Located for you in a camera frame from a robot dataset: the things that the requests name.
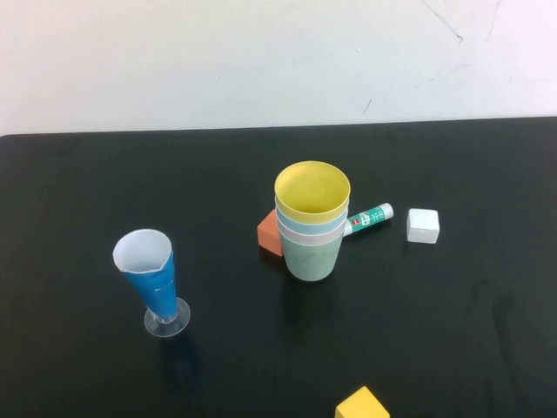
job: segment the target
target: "blue paper cup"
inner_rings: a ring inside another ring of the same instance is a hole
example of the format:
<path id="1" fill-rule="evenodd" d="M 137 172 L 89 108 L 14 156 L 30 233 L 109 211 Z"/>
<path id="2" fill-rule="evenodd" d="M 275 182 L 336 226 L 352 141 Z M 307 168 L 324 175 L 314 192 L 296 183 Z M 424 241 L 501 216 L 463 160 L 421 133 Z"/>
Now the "blue paper cup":
<path id="1" fill-rule="evenodd" d="M 147 306 L 144 322 L 152 334 L 172 336 L 187 325 L 190 308 L 176 297 L 174 253 L 166 235 L 153 229 L 128 233 L 114 247 L 112 258 Z"/>

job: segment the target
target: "green glue stick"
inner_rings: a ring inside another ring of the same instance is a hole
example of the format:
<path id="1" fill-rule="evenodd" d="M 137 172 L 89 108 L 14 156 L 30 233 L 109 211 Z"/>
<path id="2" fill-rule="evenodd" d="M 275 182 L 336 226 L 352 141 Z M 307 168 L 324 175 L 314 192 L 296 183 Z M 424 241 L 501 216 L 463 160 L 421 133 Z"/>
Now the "green glue stick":
<path id="1" fill-rule="evenodd" d="M 368 226 L 378 224 L 384 220 L 392 218 L 394 215 L 393 207 L 388 203 L 374 207 L 357 215 L 351 216 L 345 223 L 345 237 L 356 233 Z"/>

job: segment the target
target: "yellow block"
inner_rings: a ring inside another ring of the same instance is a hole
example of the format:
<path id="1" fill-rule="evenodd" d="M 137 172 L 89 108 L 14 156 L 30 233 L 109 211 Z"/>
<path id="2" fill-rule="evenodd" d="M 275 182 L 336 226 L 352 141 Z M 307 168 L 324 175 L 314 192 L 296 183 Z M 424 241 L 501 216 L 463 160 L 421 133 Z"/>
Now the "yellow block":
<path id="1" fill-rule="evenodd" d="M 334 418 L 389 418 L 377 398 L 363 387 L 337 406 Z"/>

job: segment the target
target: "green cup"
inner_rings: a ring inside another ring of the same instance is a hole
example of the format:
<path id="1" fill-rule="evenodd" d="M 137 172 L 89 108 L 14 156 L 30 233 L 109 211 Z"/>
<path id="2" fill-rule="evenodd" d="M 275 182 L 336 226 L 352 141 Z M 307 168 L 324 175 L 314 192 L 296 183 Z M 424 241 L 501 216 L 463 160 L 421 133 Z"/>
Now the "green cup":
<path id="1" fill-rule="evenodd" d="M 337 262 L 343 236 L 344 234 L 341 232 L 338 237 L 325 244 L 302 246 L 290 241 L 281 233 L 280 242 L 288 270 L 303 281 L 324 279 L 331 274 Z"/>

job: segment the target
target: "orange block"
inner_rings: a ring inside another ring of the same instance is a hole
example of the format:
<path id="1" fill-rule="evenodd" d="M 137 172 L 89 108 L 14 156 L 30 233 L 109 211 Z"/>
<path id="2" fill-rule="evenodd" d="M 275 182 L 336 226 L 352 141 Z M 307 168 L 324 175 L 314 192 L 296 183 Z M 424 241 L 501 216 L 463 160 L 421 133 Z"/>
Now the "orange block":
<path id="1" fill-rule="evenodd" d="M 258 242 L 264 249 L 282 257 L 279 230 L 277 229 L 277 214 L 273 209 L 258 225 Z"/>

